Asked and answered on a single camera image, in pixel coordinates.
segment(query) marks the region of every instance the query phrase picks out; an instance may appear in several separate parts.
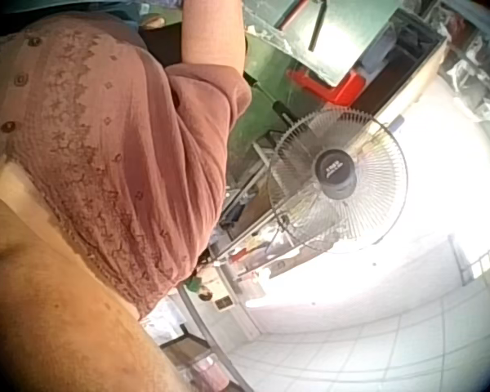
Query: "fan hub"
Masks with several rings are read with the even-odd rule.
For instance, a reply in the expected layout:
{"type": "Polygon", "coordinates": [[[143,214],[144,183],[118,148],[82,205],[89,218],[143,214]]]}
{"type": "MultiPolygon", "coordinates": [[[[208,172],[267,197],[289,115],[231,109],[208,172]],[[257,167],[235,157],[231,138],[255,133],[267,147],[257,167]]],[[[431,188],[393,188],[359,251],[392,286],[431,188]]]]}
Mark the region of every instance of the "fan hub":
{"type": "Polygon", "coordinates": [[[343,200],[356,189],[354,160],[341,149],[328,149],[316,159],[314,172],[328,198],[343,200]]]}

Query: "sleeve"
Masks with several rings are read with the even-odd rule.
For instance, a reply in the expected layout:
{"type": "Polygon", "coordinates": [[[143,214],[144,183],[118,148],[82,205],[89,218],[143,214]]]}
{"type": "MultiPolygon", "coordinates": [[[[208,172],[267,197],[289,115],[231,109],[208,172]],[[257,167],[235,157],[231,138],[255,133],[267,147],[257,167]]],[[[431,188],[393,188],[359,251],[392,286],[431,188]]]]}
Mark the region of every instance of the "sleeve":
{"type": "Polygon", "coordinates": [[[221,65],[178,64],[166,73],[178,121],[195,141],[193,156],[203,165],[219,213],[229,131],[251,102],[250,88],[235,69],[221,65]]]}

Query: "wall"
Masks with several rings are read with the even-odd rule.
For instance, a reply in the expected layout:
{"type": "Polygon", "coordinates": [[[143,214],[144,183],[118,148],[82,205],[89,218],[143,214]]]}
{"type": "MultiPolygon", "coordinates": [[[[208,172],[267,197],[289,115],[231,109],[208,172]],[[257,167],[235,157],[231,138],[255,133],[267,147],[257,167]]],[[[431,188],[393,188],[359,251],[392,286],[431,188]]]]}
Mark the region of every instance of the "wall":
{"type": "MultiPolygon", "coordinates": [[[[237,347],[247,344],[251,340],[251,335],[244,327],[241,326],[239,320],[239,308],[232,308],[225,312],[218,312],[216,307],[211,302],[203,302],[198,297],[188,292],[194,306],[200,313],[202,320],[207,325],[209,331],[214,336],[216,342],[221,349],[229,353],[237,347]]],[[[187,323],[186,327],[190,333],[199,336],[203,339],[202,333],[199,331],[196,323],[189,315],[189,311],[185,308],[183,301],[178,294],[171,296],[174,302],[180,308],[181,313],[185,316],[187,323]]]]}
{"type": "Polygon", "coordinates": [[[480,390],[490,380],[490,271],[397,316],[264,335],[230,357],[256,391],[480,390]]]}
{"type": "MultiPolygon", "coordinates": [[[[361,264],[354,265],[351,281],[344,271],[333,270],[332,262],[337,262],[337,256],[334,256],[334,260],[323,261],[323,266],[319,268],[315,265],[300,265],[285,275],[297,274],[302,281],[315,285],[314,290],[321,291],[316,293],[316,297],[321,296],[322,301],[330,302],[320,303],[318,300],[314,305],[267,306],[249,311],[263,332],[290,333],[340,329],[414,309],[461,286],[457,262],[448,241],[424,243],[422,246],[427,249],[423,254],[418,256],[420,250],[410,250],[408,259],[415,257],[413,261],[405,261],[404,265],[383,276],[381,281],[375,275],[378,269],[385,267],[383,263],[376,268],[372,267],[372,262],[376,259],[371,257],[365,262],[368,264],[368,271],[363,271],[361,264]],[[341,295],[356,280],[365,276],[374,279],[370,282],[373,287],[366,287],[366,291],[354,292],[351,297],[334,301],[335,295],[341,295]],[[347,287],[340,286],[342,281],[347,287]]],[[[407,258],[406,255],[396,257],[403,260],[407,258]]],[[[303,287],[296,284],[292,289],[300,295],[303,287]]]]}

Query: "fan guard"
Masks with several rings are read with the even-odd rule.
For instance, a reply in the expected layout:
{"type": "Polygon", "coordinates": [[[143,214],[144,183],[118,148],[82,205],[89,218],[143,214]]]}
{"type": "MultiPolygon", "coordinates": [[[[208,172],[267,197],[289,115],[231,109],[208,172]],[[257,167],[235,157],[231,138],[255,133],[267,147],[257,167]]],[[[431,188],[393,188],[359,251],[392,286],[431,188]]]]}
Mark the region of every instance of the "fan guard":
{"type": "Polygon", "coordinates": [[[335,107],[296,123],[267,178],[270,205],[295,240],[322,252],[379,242],[401,215],[408,170],[394,136],[369,114],[335,107]]]}

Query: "skin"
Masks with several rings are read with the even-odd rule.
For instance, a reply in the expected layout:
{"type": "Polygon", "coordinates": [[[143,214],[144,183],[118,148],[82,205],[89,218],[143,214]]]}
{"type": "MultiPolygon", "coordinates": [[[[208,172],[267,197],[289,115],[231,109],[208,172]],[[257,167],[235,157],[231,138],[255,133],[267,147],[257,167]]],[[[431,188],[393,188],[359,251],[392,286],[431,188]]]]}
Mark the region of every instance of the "skin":
{"type": "MultiPolygon", "coordinates": [[[[182,56],[243,71],[240,0],[185,0],[182,56]]],[[[23,169],[0,162],[0,368],[21,390],[189,390],[125,302],[59,231],[23,169]]]]}

